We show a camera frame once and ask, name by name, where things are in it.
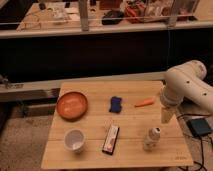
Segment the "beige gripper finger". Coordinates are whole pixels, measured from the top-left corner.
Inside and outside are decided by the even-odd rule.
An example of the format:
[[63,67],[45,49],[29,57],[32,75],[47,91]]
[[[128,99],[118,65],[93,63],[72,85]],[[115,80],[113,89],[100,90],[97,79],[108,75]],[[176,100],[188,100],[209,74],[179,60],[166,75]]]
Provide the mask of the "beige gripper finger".
[[163,124],[168,123],[174,115],[174,109],[169,107],[163,107],[161,109],[161,122]]

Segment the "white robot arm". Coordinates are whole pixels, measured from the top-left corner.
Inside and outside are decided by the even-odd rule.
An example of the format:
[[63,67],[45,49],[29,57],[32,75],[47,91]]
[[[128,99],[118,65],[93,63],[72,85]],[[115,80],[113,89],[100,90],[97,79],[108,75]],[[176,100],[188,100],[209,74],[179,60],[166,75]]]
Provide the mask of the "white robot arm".
[[171,120],[184,98],[213,114],[213,87],[203,81],[206,74],[205,65],[198,60],[173,66],[165,72],[165,85],[159,95],[163,105],[162,123],[168,123]]

